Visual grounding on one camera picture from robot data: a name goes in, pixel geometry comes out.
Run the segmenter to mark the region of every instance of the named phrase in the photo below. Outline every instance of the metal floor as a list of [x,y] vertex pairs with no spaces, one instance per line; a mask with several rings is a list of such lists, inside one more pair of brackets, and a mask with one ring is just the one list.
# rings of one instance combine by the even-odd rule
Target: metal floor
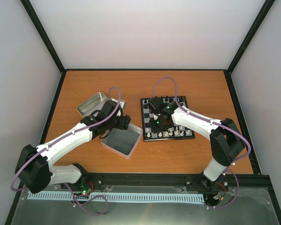
[[[229,207],[209,209],[185,203],[110,203],[106,214],[92,217],[70,201],[26,200],[20,198],[13,225],[275,225],[279,224],[269,197],[262,189],[242,189]],[[103,202],[85,207],[93,213],[105,208]]]

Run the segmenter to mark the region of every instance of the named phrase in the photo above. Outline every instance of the chessboard square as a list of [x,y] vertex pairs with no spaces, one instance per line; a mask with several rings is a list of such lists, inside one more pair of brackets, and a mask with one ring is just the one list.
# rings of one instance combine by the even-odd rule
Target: chessboard square
[[145,131],[145,133],[151,133],[151,128],[150,127],[146,127],[144,131]]
[[180,136],[180,132],[178,131],[177,134],[175,134],[175,132],[174,132],[174,136],[175,136],[175,137],[181,137],[181,136]]

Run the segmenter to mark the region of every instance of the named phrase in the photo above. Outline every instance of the black frame edge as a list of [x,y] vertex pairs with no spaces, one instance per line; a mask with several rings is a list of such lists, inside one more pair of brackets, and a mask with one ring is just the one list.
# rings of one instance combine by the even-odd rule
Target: black frame edge
[[141,68],[98,68],[98,69],[90,69],[90,68],[68,68],[66,71],[224,71],[225,69],[141,69]]
[[24,8],[25,8],[27,14],[29,15],[31,21],[33,22],[35,28],[37,29],[40,37],[42,38],[45,46],[47,47],[50,55],[52,56],[57,68],[59,69],[59,71],[61,73],[65,72],[65,68],[62,65],[62,63],[61,63],[61,61],[60,61],[60,59],[59,59],[59,57],[58,57],[58,55],[57,55],[57,53],[54,49],[49,37],[48,37],[43,25],[41,24],[41,22],[40,22],[40,20],[37,16],[32,4],[31,4],[31,2],[29,0],[21,0],[21,3],[24,6]]
[[55,95],[54,95],[54,98],[53,98],[53,101],[52,101],[52,104],[51,104],[51,108],[50,108],[50,111],[49,111],[49,114],[48,114],[48,117],[47,117],[47,121],[46,121],[44,130],[43,130],[41,139],[40,139],[40,144],[43,144],[46,140],[48,130],[49,130],[49,127],[50,127],[50,124],[51,124],[51,120],[52,120],[52,117],[53,117],[53,114],[54,114],[54,110],[55,110],[55,107],[56,107],[56,104],[57,104],[57,101],[58,101],[58,98],[59,98],[59,94],[60,94],[60,91],[61,91],[61,88],[62,88],[62,84],[64,83],[64,80],[65,80],[65,77],[66,77],[66,72],[61,73],[59,83],[58,83],[58,86],[57,86],[57,89],[56,89],[56,92],[55,92]]
[[228,74],[231,75],[233,70],[235,69],[236,65],[240,61],[242,55],[244,54],[245,50],[247,49],[248,45],[252,41],[254,35],[256,34],[258,28],[262,24],[263,20],[265,19],[267,13],[271,9],[272,5],[274,4],[275,0],[266,0],[263,4],[262,8],[260,9],[257,17],[255,18],[252,26],[250,27],[247,35],[245,36],[243,42],[241,43],[237,53],[235,54],[232,62],[230,63],[227,71]]
[[[54,98],[53,98],[53,101],[52,101],[52,104],[51,104],[51,107],[50,107],[50,110],[49,110],[47,121],[45,123],[45,127],[44,127],[43,132],[42,132],[40,144],[43,144],[46,140],[48,130],[49,130],[49,127],[50,127],[50,123],[51,123],[51,120],[52,120],[52,117],[53,117],[53,114],[54,114],[54,110],[55,110],[55,107],[56,107],[56,104],[57,104],[57,101],[58,101],[58,97],[59,97],[59,94],[60,94],[62,84],[64,82],[65,77],[66,77],[66,72],[61,73],[59,83],[58,83],[58,86],[57,86],[57,89],[56,89],[56,92],[55,92],[55,95],[54,95]],[[11,208],[9,210],[7,219],[5,221],[5,225],[10,225],[12,223],[14,215],[15,215],[15,210],[16,210],[16,208],[18,206],[18,203],[19,203],[20,196],[21,196],[21,191],[18,191],[15,194],[14,201],[11,205]]]
[[12,205],[10,207],[8,216],[7,216],[6,221],[5,221],[5,225],[10,225],[13,222],[15,211],[17,209],[17,206],[18,206],[18,203],[19,203],[19,200],[20,200],[20,196],[21,196],[21,191],[18,191],[15,194],[13,203],[12,203]]
[[247,124],[245,123],[245,120],[244,120],[244,114],[243,114],[242,108],[240,106],[240,103],[239,103],[239,100],[238,100],[238,97],[237,97],[237,93],[236,93],[232,78],[229,75],[227,70],[224,71],[224,74],[225,74],[227,86],[228,86],[230,96],[231,96],[231,99],[232,99],[232,103],[233,103],[233,106],[234,106],[234,109],[235,109],[235,112],[236,112],[236,115],[237,115],[237,119],[238,119],[238,122],[239,122],[241,132],[242,132],[244,138],[247,139],[247,141],[251,145],[251,153],[249,155],[249,159],[250,159],[250,162],[251,162],[253,172],[261,174],[261,170],[260,170],[260,167],[259,167],[259,164],[258,164],[256,153],[255,153],[254,147],[252,145],[252,140],[251,140],[251,137],[250,137],[250,134],[249,134]]

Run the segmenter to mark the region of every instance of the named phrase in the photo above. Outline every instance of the black metal frame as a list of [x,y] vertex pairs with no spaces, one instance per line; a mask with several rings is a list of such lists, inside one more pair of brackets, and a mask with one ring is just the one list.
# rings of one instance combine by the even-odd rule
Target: black metal frame
[[[239,47],[235,57],[233,58],[230,66],[228,69],[65,69],[54,50],[54,47],[49,40],[35,10],[33,9],[32,4],[29,0],[21,0],[24,8],[26,9],[29,17],[31,18],[33,24],[35,25],[39,35],[41,36],[45,46],[47,47],[50,55],[52,56],[54,62],[56,63],[58,69],[61,72],[60,81],[58,84],[57,91],[55,93],[53,103],[48,115],[48,119],[46,121],[44,131],[41,137],[40,143],[44,143],[50,123],[54,114],[55,106],[59,98],[60,90],[65,79],[67,71],[76,70],[76,71],[83,71],[83,70],[106,70],[106,71],[119,71],[119,70],[146,70],[146,71],[156,71],[156,70],[172,70],[172,71],[179,71],[179,70],[220,70],[223,71],[225,74],[225,78],[227,81],[227,86],[230,91],[231,99],[237,114],[238,122],[244,137],[249,141],[251,144],[251,138],[248,132],[247,125],[244,120],[244,115],[241,110],[240,103],[237,98],[237,94],[234,88],[233,81],[231,79],[231,74],[235,69],[237,63],[240,61],[243,53],[245,52],[247,46],[249,45],[250,41],[253,39],[255,33],[257,32],[259,26],[263,22],[264,18],[266,17],[268,11],[270,10],[271,6],[274,4],[275,0],[266,0],[264,5],[262,6],[260,12],[258,13],[254,23],[252,24],[250,30],[248,31],[245,39],[243,40],[241,46]],[[276,195],[274,193],[274,189],[271,183],[271,180],[268,175],[261,175],[261,170],[258,165],[258,161],[256,158],[256,154],[254,148],[252,147],[251,154],[250,154],[250,161],[252,165],[252,169],[254,174],[248,175],[237,175],[239,185],[241,187],[256,187],[256,188],[267,188],[272,199],[272,203],[275,208],[275,212],[278,218],[279,223],[281,224],[281,209],[279,207]],[[93,181],[95,185],[95,189],[102,189],[105,186],[110,185],[125,185],[125,186],[182,186],[186,187],[187,190],[198,191],[203,194],[208,194],[207,191],[199,190],[199,188],[194,187],[192,185],[187,185],[187,181],[196,180],[200,174],[130,174],[130,173],[122,173],[122,174],[114,174],[114,173],[90,173],[89,177]],[[233,187],[235,185],[235,180],[232,175],[226,175],[226,181]],[[17,207],[18,201],[20,198],[20,192],[15,195],[15,199],[13,201],[12,207],[10,209],[9,215],[6,220],[6,225],[11,224],[15,209]]]

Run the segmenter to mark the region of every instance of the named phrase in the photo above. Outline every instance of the chess board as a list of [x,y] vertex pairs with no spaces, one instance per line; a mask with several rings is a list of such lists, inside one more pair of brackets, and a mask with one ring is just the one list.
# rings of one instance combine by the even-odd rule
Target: chess board
[[[166,96],[161,98],[165,103],[170,103],[174,101],[174,97]],[[171,129],[172,132],[160,132],[158,134],[152,133],[149,121],[151,118],[154,118],[154,114],[149,112],[149,107],[148,107],[149,99],[150,99],[149,97],[140,99],[144,142],[195,138],[195,134],[192,130],[183,126],[178,126],[177,124],[174,124],[174,127]],[[188,107],[185,96],[178,96],[177,99],[181,105]]]

